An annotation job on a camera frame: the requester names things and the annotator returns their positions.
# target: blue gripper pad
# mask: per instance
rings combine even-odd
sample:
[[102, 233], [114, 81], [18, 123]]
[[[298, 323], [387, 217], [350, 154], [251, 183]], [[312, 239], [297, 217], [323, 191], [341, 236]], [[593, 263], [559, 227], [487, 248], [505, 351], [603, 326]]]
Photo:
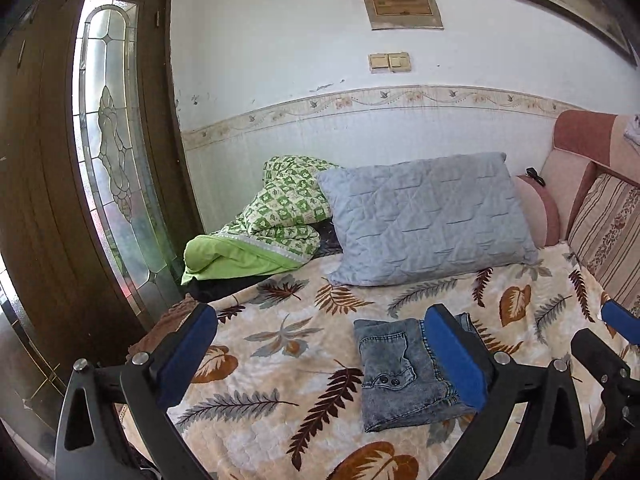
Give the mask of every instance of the blue gripper pad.
[[158, 372], [156, 384], [158, 394], [156, 403], [158, 408], [165, 411], [176, 406], [184, 397], [191, 379], [195, 375], [204, 354], [216, 336], [218, 330], [218, 315], [212, 306], [207, 305], [195, 319], [195, 323], [188, 326], [190, 317], [177, 333], [181, 336], [175, 351]]
[[[447, 314], [456, 323], [453, 316]], [[467, 406], [482, 410], [487, 398], [486, 378], [435, 306], [429, 307], [424, 315], [424, 332], [438, 364], [442, 365], [447, 378], [456, 387], [460, 400]]]
[[600, 314], [606, 324], [617, 330], [632, 345], [640, 344], [640, 319], [613, 300], [603, 305]]

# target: bed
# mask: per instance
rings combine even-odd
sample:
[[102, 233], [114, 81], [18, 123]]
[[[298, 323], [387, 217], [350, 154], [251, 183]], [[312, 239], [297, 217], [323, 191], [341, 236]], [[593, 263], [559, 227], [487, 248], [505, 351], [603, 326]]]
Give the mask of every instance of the bed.
[[[598, 314], [608, 296], [565, 242], [540, 250], [533, 265], [397, 286], [334, 286], [326, 276], [341, 254], [315, 259], [211, 305], [218, 332], [182, 402], [169, 417], [212, 478], [427, 479], [471, 416], [364, 433], [362, 363], [355, 319], [424, 317], [443, 303], [468, 312], [490, 351], [546, 367], [564, 359], [580, 402], [585, 435], [604, 422], [601, 388], [571, 358], [575, 332], [589, 328], [638, 378], [640, 355]], [[483, 478], [504, 461], [524, 414], [518, 405]], [[144, 445], [126, 410], [128, 439]]]

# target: switch plate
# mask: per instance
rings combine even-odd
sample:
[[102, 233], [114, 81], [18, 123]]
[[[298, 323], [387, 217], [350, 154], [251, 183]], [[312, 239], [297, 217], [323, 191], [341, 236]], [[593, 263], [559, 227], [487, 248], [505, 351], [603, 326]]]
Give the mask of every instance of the switch plate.
[[387, 54], [369, 54], [369, 68], [373, 73], [389, 70], [389, 56]]
[[388, 57], [391, 72], [411, 72], [411, 59], [407, 52], [389, 54]]

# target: gray denim jeans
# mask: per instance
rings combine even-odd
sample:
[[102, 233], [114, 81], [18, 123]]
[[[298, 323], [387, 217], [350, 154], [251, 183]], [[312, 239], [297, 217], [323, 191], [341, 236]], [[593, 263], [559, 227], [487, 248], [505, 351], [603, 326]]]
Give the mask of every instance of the gray denim jeans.
[[[456, 316], [464, 330], [476, 333], [469, 314]], [[353, 325], [364, 365], [364, 431], [420, 426], [473, 413], [438, 366], [418, 319]]]

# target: floral wall border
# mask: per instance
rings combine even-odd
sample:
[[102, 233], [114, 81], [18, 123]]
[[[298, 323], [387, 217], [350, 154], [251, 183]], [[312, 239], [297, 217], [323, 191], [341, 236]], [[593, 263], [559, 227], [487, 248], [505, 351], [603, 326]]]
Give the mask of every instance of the floral wall border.
[[520, 92], [471, 86], [397, 86], [310, 96], [247, 112], [182, 133], [186, 151], [240, 134], [316, 117], [393, 108], [484, 108], [557, 118], [577, 106]]

